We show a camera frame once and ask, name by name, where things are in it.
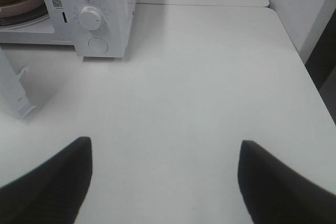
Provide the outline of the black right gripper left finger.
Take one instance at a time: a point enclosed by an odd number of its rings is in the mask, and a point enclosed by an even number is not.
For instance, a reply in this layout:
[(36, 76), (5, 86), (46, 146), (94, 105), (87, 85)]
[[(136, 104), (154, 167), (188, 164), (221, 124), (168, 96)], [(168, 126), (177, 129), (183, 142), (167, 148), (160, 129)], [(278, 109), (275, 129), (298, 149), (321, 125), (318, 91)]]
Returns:
[(1, 187), (1, 223), (74, 223), (92, 170), (91, 139), (80, 137)]

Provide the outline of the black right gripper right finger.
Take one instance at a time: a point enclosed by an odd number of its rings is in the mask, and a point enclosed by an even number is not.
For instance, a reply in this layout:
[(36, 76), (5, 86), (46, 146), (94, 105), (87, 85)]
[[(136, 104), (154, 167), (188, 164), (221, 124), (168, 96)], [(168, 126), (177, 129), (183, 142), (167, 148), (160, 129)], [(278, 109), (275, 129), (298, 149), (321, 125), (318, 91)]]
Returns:
[(237, 179), (253, 223), (335, 223), (335, 194), (254, 141), (241, 143)]

